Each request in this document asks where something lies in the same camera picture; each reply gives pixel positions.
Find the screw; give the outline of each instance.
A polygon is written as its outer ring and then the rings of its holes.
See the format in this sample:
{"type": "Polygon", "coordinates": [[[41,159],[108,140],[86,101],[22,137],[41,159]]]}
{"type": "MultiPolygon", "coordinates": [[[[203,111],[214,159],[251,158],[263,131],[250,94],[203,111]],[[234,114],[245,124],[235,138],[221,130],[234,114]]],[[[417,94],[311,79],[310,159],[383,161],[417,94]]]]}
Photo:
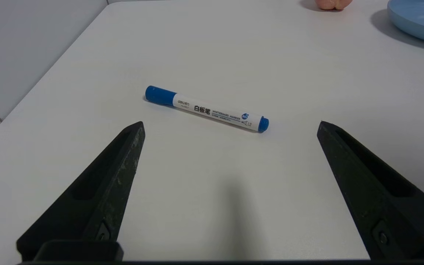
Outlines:
{"type": "Polygon", "coordinates": [[[379,234],[379,241],[380,243],[387,245],[387,243],[389,242],[389,239],[387,238],[387,236],[384,234],[384,232],[381,232],[379,234]]]}

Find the brand logo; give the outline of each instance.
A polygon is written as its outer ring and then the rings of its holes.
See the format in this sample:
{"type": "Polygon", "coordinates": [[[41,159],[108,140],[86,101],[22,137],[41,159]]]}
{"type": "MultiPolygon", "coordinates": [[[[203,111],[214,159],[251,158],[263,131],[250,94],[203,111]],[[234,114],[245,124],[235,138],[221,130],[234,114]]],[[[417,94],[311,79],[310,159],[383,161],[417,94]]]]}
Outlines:
{"type": "Polygon", "coordinates": [[[185,101],[182,101],[182,100],[178,100],[178,103],[179,103],[179,104],[186,105],[186,106],[189,106],[189,103],[187,103],[187,102],[185,102],[185,101]]]}

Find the marker label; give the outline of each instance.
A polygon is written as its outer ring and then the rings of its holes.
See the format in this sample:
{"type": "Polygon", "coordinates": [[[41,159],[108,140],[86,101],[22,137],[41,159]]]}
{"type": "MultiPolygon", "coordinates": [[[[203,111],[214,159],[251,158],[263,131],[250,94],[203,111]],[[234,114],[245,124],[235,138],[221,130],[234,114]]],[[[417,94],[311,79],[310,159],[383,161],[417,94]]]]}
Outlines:
{"type": "Polygon", "coordinates": [[[259,122],[262,117],[261,115],[220,107],[197,99],[191,99],[180,94],[176,94],[174,96],[173,106],[254,131],[258,130],[259,122]]]}

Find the marker cap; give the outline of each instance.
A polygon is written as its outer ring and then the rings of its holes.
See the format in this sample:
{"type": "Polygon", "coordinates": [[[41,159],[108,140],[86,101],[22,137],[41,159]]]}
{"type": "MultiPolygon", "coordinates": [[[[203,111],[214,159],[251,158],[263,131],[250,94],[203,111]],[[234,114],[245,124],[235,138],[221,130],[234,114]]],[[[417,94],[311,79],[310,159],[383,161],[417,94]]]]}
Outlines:
{"type": "Polygon", "coordinates": [[[145,98],[156,104],[173,106],[173,97],[176,92],[172,92],[166,89],[162,89],[155,86],[149,86],[145,91],[145,98]]]}

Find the white wall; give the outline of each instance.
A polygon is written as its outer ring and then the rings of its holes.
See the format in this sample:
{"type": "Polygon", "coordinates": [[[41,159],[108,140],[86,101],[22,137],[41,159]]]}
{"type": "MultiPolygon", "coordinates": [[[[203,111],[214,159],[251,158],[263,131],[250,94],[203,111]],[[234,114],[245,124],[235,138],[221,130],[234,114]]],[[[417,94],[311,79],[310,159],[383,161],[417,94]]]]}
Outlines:
{"type": "Polygon", "coordinates": [[[106,0],[0,0],[2,119],[106,5],[106,0]]]}
{"type": "Polygon", "coordinates": [[[107,0],[109,4],[115,3],[115,2],[128,2],[128,1],[156,1],[156,0],[107,0]]]}

